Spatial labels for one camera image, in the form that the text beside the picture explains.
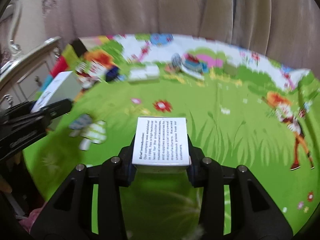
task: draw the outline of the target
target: curtain fold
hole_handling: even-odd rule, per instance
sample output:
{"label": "curtain fold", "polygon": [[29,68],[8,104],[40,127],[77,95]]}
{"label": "curtain fold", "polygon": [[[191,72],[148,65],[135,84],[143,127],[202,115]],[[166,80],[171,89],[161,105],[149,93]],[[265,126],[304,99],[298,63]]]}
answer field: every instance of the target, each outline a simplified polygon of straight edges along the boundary
{"label": "curtain fold", "polygon": [[58,0],[55,7],[48,1],[48,36],[62,36],[64,44],[84,36],[186,34],[320,74],[320,9],[314,0]]}
{"label": "curtain fold", "polygon": [[271,0],[236,0],[232,44],[264,54],[271,22]]}
{"label": "curtain fold", "polygon": [[198,36],[231,43],[234,0],[206,0]]}
{"label": "curtain fold", "polygon": [[267,56],[320,74],[320,10],[314,0],[272,0]]}
{"label": "curtain fold", "polygon": [[11,57],[9,48],[7,46],[8,32],[10,24],[12,21],[12,16],[4,19],[0,22],[0,68],[6,64]]}

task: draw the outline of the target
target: black bracket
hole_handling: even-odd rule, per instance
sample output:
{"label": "black bracket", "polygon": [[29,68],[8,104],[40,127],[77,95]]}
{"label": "black bracket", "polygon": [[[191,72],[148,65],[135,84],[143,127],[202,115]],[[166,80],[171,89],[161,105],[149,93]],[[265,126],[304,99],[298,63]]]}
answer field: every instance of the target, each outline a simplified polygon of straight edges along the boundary
{"label": "black bracket", "polygon": [[24,102],[0,112],[0,163],[46,136],[52,119],[72,108],[71,101],[64,99],[30,113],[34,104]]}
{"label": "black bracket", "polygon": [[[127,240],[119,187],[134,180],[132,165],[134,138],[118,156],[102,165],[86,168],[79,164],[44,207],[31,229],[36,240],[109,239]],[[192,164],[187,169],[193,187],[204,187],[199,224],[201,240],[252,239],[289,240],[293,237],[287,220],[262,185],[245,166],[230,168],[205,157],[190,139]],[[98,189],[99,235],[91,231],[93,184]],[[224,185],[231,198],[231,233],[223,235]]]}

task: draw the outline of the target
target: small white box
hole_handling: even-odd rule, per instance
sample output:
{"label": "small white box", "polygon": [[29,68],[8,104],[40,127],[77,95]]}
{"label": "small white box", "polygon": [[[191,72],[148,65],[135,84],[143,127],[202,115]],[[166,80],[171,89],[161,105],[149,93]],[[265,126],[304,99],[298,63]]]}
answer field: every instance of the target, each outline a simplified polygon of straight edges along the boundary
{"label": "small white box", "polygon": [[[31,109],[31,113],[38,112],[42,107],[63,99],[70,99],[73,101],[80,91],[81,85],[72,71],[60,72],[41,94]],[[52,120],[49,127],[54,130],[60,119],[61,117]]]}
{"label": "small white box", "polygon": [[147,65],[144,68],[132,68],[129,73],[128,82],[158,79],[160,70],[157,65]]}
{"label": "small white box", "polygon": [[132,164],[145,173],[185,171],[190,165],[186,119],[139,117]]}

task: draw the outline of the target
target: box label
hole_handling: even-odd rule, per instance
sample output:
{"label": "box label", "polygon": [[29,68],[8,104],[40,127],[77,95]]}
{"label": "box label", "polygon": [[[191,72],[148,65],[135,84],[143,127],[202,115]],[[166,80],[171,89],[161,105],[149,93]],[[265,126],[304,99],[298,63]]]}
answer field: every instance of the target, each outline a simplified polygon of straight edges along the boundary
{"label": "box label", "polygon": [[133,164],[189,165],[185,118],[139,117],[133,147]]}

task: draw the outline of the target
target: drawer knob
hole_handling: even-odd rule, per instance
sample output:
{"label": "drawer knob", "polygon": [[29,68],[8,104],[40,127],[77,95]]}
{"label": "drawer knob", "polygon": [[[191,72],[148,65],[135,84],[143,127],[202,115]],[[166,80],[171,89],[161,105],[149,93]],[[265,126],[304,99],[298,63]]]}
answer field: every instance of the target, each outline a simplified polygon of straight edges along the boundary
{"label": "drawer knob", "polygon": [[5,100],[5,99],[7,99],[7,101],[8,101],[8,104],[9,104],[9,107],[8,108],[10,108],[10,107],[12,107],[12,105],[13,105],[13,97],[11,96],[11,95],[4,95],[1,99],[0,99],[0,104],[3,102],[3,100]]}
{"label": "drawer knob", "polygon": [[58,60],[60,57],[60,48],[59,47],[53,48],[53,53],[54,53],[54,59]]}
{"label": "drawer knob", "polygon": [[39,87],[42,86],[42,83],[41,83],[41,81],[40,81],[39,76],[35,76],[35,81],[37,82],[37,84],[38,84]]}

